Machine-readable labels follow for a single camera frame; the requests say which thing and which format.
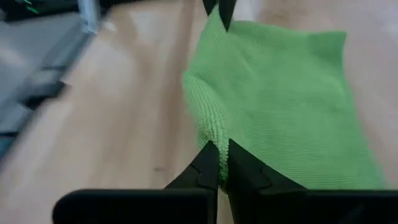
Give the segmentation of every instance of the microfiber towel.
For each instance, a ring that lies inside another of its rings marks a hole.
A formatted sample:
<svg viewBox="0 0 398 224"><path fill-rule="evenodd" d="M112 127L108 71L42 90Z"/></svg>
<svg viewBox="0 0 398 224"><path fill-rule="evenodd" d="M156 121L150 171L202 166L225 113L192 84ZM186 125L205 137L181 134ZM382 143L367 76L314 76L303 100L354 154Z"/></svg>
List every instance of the microfiber towel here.
<svg viewBox="0 0 398 224"><path fill-rule="evenodd" d="M305 33L233 21L216 6L188 70L185 99L198 143L228 139L308 189L379 189L382 177L343 74L344 32Z"/></svg>

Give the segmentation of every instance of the floor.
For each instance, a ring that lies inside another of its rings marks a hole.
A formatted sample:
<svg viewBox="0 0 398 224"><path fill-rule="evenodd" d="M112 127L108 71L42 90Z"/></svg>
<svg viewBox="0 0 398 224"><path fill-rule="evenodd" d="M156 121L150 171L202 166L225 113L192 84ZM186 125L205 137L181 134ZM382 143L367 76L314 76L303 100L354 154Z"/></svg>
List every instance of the floor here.
<svg viewBox="0 0 398 224"><path fill-rule="evenodd" d="M371 147L398 187L398 3L238 0L235 19L298 30L348 31L346 77ZM206 14L200 0L114 8L0 172L0 222L51 223L54 203L80 188L162 188L197 154L180 77ZM219 223L231 223L220 196Z"/></svg>

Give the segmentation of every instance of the green microfiber cloth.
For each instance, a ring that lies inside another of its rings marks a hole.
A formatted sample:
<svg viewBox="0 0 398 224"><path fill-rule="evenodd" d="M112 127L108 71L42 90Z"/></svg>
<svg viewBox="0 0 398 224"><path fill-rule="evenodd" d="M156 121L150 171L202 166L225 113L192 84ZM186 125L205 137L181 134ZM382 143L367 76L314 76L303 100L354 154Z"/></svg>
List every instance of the green microfiber cloth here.
<svg viewBox="0 0 398 224"><path fill-rule="evenodd" d="M209 16L183 76L199 147L220 150L228 178L228 139L309 189L378 189L343 75L344 32L309 34Z"/></svg>

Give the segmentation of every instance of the black object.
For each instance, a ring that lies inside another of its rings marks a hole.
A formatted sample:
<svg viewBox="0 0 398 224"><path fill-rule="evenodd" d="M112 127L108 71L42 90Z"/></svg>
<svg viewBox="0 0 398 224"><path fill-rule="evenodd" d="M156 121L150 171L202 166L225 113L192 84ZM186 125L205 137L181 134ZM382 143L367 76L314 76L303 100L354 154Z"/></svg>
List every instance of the black object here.
<svg viewBox="0 0 398 224"><path fill-rule="evenodd" d="M53 210L64 223L216 223L218 151L209 142L163 190L80 190ZM229 196L234 222L395 223L398 192L307 190L229 141Z"/></svg>
<svg viewBox="0 0 398 224"><path fill-rule="evenodd" d="M219 14L225 30L228 31L231 24L236 0L203 0L207 16L210 15L214 6L218 3Z"/></svg>
<svg viewBox="0 0 398 224"><path fill-rule="evenodd" d="M216 223L218 150L209 143L163 190L78 190L61 198L53 222Z"/></svg>
<svg viewBox="0 0 398 224"><path fill-rule="evenodd" d="M78 11L77 0L1 0L7 22Z"/></svg>
<svg viewBox="0 0 398 224"><path fill-rule="evenodd" d="M35 86L19 101L26 107L36 110L46 99L58 97L65 87L66 84L62 81Z"/></svg>

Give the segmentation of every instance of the cloth fold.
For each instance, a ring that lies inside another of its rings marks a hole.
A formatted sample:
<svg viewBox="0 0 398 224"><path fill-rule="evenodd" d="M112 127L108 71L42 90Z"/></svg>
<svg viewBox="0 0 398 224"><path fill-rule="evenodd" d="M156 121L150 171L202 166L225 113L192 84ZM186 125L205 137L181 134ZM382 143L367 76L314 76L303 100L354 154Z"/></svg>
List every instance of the cloth fold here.
<svg viewBox="0 0 398 224"><path fill-rule="evenodd" d="M309 189L378 189L343 73L345 32L310 34L233 21L216 6L183 76L198 143L220 150L228 178L231 138Z"/></svg>

